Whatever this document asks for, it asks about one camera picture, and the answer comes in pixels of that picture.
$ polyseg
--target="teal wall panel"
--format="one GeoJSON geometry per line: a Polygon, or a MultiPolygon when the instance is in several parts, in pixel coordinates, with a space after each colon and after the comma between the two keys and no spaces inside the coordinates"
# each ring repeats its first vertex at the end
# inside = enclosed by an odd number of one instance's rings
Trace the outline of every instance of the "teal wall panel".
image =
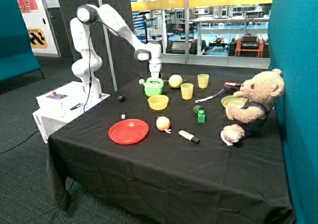
{"type": "Polygon", "coordinates": [[[297,223],[318,221],[318,0],[274,0],[270,70],[283,72],[277,114],[297,223]]]}
{"type": "Polygon", "coordinates": [[[0,0],[0,81],[40,70],[16,0],[0,0]]]}

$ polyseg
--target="yellow cup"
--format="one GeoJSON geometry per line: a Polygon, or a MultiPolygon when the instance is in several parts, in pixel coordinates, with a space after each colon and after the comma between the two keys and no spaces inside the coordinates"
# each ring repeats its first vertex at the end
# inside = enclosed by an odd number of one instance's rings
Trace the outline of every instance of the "yellow cup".
{"type": "Polygon", "coordinates": [[[183,83],[181,85],[181,94],[184,100],[190,100],[192,98],[193,87],[194,85],[190,83],[183,83]]]}
{"type": "Polygon", "coordinates": [[[208,83],[209,83],[209,75],[208,74],[199,74],[198,75],[199,88],[207,88],[208,83]]]}

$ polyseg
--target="yellow and black sign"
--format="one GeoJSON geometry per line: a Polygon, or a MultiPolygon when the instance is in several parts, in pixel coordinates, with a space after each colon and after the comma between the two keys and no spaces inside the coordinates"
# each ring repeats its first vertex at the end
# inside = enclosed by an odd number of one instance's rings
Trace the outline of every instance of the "yellow and black sign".
{"type": "Polygon", "coordinates": [[[47,49],[48,44],[45,40],[44,33],[41,29],[28,29],[31,48],[32,49],[47,49]]]}

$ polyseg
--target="teddy bear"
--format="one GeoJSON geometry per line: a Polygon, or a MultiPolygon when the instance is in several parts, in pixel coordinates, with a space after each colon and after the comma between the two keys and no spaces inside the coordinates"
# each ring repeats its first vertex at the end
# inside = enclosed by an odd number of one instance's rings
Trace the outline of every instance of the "teddy bear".
{"type": "Polygon", "coordinates": [[[285,84],[280,69],[265,71],[246,80],[234,97],[247,98],[243,107],[229,103],[226,115],[235,124],[225,126],[221,138],[227,145],[246,139],[258,132],[265,123],[274,102],[284,93],[285,84]]]}

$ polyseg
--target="teddy bear foot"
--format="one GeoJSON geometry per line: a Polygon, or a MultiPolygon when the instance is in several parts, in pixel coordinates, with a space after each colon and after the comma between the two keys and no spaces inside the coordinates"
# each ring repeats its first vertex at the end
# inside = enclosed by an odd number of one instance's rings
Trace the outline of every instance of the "teddy bear foot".
{"type": "Polygon", "coordinates": [[[225,126],[221,132],[221,138],[227,145],[237,143],[244,136],[244,130],[239,125],[225,126]]]}
{"type": "Polygon", "coordinates": [[[224,141],[224,143],[226,143],[228,146],[233,145],[233,143],[224,136],[223,131],[221,132],[221,138],[224,141]]]}

